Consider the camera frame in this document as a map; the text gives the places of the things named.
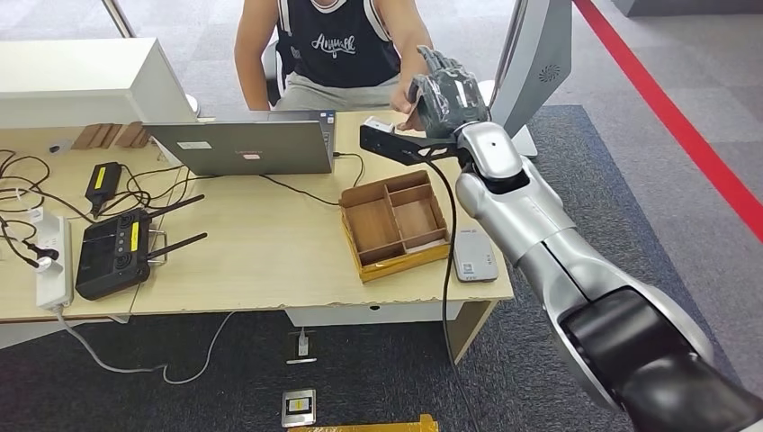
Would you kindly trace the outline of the grey five-finger robot hand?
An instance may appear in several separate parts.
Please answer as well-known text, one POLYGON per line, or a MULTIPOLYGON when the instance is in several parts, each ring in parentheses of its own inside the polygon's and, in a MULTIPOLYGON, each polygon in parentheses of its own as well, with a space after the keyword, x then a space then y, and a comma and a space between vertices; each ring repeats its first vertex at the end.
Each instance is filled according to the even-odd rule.
POLYGON ((400 127, 447 138, 464 124, 490 119, 476 76, 455 58, 424 45, 417 51, 427 67, 413 76, 407 93, 412 111, 400 127))

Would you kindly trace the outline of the person's left hand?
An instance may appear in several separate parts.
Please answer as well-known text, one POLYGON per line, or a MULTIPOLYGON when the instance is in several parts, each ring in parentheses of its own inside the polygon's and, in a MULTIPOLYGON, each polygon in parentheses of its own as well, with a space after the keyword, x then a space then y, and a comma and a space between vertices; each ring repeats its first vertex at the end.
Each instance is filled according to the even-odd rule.
POLYGON ((409 89, 410 82, 400 82, 391 95, 390 105, 393 110, 407 115, 407 119, 400 122, 396 129, 399 131, 423 131, 424 126, 417 111, 417 104, 408 99, 409 89))

